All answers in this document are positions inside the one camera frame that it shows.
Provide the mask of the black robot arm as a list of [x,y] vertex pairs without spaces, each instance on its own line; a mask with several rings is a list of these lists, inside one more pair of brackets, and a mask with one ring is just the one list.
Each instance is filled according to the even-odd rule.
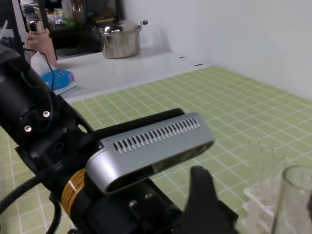
[[237,213],[217,197],[202,166],[190,170],[180,209],[151,176],[211,148],[201,115],[176,108],[93,130],[34,71],[24,56],[0,48],[0,124],[34,177],[0,203],[5,211],[38,184],[50,191],[53,234],[66,211],[72,234],[235,234]]

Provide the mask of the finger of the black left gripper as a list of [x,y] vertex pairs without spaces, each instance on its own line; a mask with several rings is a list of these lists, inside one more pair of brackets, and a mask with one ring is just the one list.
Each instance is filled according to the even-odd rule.
[[219,207],[214,182],[208,170],[201,166],[191,168],[190,191],[182,215],[184,234],[236,234],[234,223]]

